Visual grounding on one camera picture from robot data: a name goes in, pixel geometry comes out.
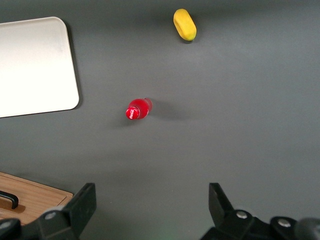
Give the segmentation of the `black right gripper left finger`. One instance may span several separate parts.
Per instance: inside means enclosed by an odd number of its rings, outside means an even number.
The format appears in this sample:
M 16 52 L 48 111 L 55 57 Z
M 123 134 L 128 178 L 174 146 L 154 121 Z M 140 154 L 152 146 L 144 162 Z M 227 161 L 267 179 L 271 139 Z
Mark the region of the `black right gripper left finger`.
M 46 210 L 22 225 L 18 218 L 0 221 L 2 240 L 78 240 L 97 208 L 96 185 L 86 183 L 61 209 Z

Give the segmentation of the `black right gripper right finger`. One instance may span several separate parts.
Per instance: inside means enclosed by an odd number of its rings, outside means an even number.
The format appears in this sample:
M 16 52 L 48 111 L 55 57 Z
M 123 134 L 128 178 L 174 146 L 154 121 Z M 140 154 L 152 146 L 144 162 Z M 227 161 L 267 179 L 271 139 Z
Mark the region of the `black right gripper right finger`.
M 208 187 L 208 208 L 214 227 L 202 240 L 318 240 L 320 220 L 306 217 L 295 220 L 274 216 L 269 223 L 242 209 L 233 208 L 219 183 Z

